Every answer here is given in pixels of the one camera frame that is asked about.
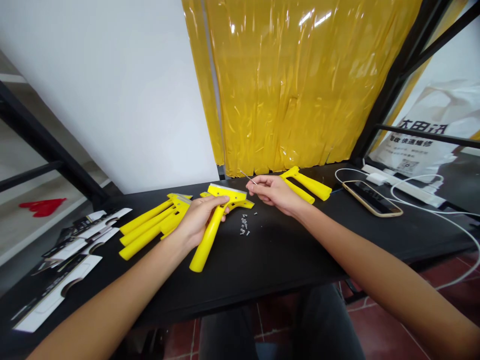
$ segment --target red object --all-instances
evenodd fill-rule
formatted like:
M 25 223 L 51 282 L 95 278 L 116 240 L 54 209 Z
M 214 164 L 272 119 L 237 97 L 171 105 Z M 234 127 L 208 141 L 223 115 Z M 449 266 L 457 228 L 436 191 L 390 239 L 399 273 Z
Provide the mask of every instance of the red object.
M 65 200 L 67 200 L 67 198 L 24 202 L 18 206 L 20 208 L 28 208 L 31 212 L 35 213 L 33 215 L 34 218 L 44 218 L 52 215 Z

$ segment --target yellow plastic curtain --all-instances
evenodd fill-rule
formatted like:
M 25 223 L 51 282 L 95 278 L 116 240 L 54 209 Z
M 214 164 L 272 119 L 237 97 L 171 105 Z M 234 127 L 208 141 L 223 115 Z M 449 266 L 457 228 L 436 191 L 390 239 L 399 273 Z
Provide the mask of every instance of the yellow plastic curtain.
M 348 159 L 421 0 L 204 4 L 226 174 L 240 177 Z
M 196 77 L 200 87 L 203 111 L 210 134 L 213 156 L 217 165 L 224 164 L 224 144 L 220 130 L 217 103 L 215 101 L 214 81 L 210 67 L 210 56 L 207 45 L 202 4 L 200 0 L 182 0 L 183 12 L 190 37 L 191 52 L 195 64 Z

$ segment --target white plastic bag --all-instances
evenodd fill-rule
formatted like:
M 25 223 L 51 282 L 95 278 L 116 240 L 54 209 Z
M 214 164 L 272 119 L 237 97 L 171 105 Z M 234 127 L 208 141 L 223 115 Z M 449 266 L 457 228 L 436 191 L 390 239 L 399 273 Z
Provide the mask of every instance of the white plastic bag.
M 454 80 L 427 86 L 398 127 L 470 138 L 480 130 L 480 82 Z M 391 132 L 370 158 L 408 177 L 436 174 L 452 162 L 455 144 Z M 430 183 L 434 177 L 419 181 Z

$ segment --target charging cable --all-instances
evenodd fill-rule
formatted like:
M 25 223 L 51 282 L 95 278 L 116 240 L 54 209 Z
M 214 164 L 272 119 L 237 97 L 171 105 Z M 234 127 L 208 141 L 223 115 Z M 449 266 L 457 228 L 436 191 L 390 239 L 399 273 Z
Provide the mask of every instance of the charging cable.
M 340 170 L 350 170 L 350 171 L 355 171 L 357 173 L 361 173 L 363 175 L 368 175 L 366 174 L 365 172 L 363 171 L 360 171 L 360 170 L 357 170 L 357 169 L 351 169 L 351 168 L 348 168 L 348 167 L 344 167 L 344 168 L 340 168 L 338 169 L 337 171 L 335 171 L 335 177 L 336 179 L 340 182 L 340 183 L 344 183 L 343 181 L 341 181 L 339 179 L 339 177 L 337 176 L 337 173 L 340 171 Z M 454 281 L 451 281 L 449 283 L 446 283 L 444 285 L 441 285 L 441 286 L 438 286 L 435 288 L 435 290 L 440 290 L 440 289 L 443 289 L 443 288 L 446 288 L 446 287 L 449 287 L 449 286 L 452 286 L 452 285 L 455 285 L 455 284 L 458 284 L 459 282 L 461 282 L 463 279 L 465 279 L 466 277 L 468 277 L 470 274 L 472 274 L 479 266 L 480 266 L 480 243 L 477 241 L 477 239 L 475 239 L 475 237 L 469 233 L 466 229 L 464 229 L 463 227 L 461 227 L 460 225 L 458 225 L 456 222 L 453 222 L 452 220 L 446 218 L 445 216 L 442 216 L 440 214 L 443 214 L 443 215 L 454 215 L 454 214 L 465 214 L 465 215 L 473 215 L 473 216 L 478 216 L 480 217 L 480 214 L 476 214 L 476 213 L 472 213 L 472 212 L 463 212 L 463 211 L 452 211 L 452 212 L 443 212 L 443 211 L 434 211 L 434 210 L 429 210 L 429 209 L 426 209 L 426 208 L 423 208 L 423 207 L 420 207 L 420 206 L 416 206 L 412 203 L 409 203 L 407 201 L 404 201 L 400 198 L 398 198 L 395 194 L 394 194 L 394 189 L 400 185 L 401 183 L 404 183 L 404 182 L 407 182 L 408 180 L 413 180 L 413 179 L 418 179 L 418 178 L 421 178 L 421 177 L 427 177 L 427 176 L 437 176 L 439 178 L 441 178 L 441 181 L 444 180 L 444 177 L 441 176 L 441 175 L 438 175 L 438 174 L 429 174 L 429 175 L 419 175 L 419 176 L 413 176 L 413 177 L 409 177 L 405 180 L 402 180 L 402 181 L 399 181 L 397 182 L 395 185 L 392 185 L 392 187 L 390 188 L 390 194 L 395 198 L 395 199 L 390 199 L 388 197 L 386 197 L 387 200 L 390 200 L 390 201 L 393 201 L 393 202 L 396 202 L 396 203 L 400 203 L 400 204 L 404 204 L 404 205 L 408 205 L 410 207 L 413 207 L 413 208 L 417 208 L 417 209 L 420 209 L 420 210 L 423 210 L 423 211 L 426 211 L 427 213 L 431 213 L 431 214 L 434 214 L 446 221 L 448 221 L 449 223 L 451 223 L 452 225 L 455 225 L 457 228 L 459 228 L 460 230 L 462 230 L 466 235 L 468 235 L 470 237 L 470 239 L 474 242 L 474 244 L 476 245 L 476 248 L 478 249 L 478 259 L 476 260 L 476 263 L 466 272 L 464 273 L 462 276 L 460 276 L 459 278 L 455 279 Z

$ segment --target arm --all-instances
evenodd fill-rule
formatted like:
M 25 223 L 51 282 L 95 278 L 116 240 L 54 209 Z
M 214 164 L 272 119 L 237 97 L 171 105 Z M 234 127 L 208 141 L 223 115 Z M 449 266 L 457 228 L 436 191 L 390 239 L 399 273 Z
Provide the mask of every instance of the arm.
M 227 200 L 194 200 L 170 236 L 57 326 L 28 359 L 108 359 L 159 288 L 200 243 L 212 209 Z
M 249 182 L 250 194 L 297 219 L 342 268 L 440 358 L 476 359 L 480 328 L 393 255 L 303 201 L 278 176 Z

